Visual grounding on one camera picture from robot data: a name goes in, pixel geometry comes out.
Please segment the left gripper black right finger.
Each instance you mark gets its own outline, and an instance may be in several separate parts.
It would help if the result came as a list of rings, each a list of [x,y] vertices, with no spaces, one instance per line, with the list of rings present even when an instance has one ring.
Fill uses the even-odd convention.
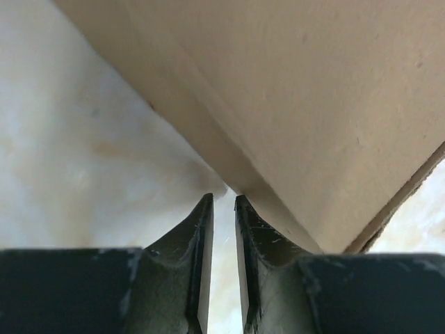
[[[235,204],[245,333],[443,333],[444,256],[312,255]]]

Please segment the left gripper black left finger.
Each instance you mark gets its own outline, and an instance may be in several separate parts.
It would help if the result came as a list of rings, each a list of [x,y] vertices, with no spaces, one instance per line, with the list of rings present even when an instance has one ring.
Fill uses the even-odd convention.
[[[2,333],[205,333],[213,196],[145,248],[5,249]]]

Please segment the brown cardboard box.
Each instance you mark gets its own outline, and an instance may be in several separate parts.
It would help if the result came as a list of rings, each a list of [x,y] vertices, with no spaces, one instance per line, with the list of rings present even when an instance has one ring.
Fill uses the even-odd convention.
[[[233,190],[358,253],[444,156],[443,1],[58,1]]]

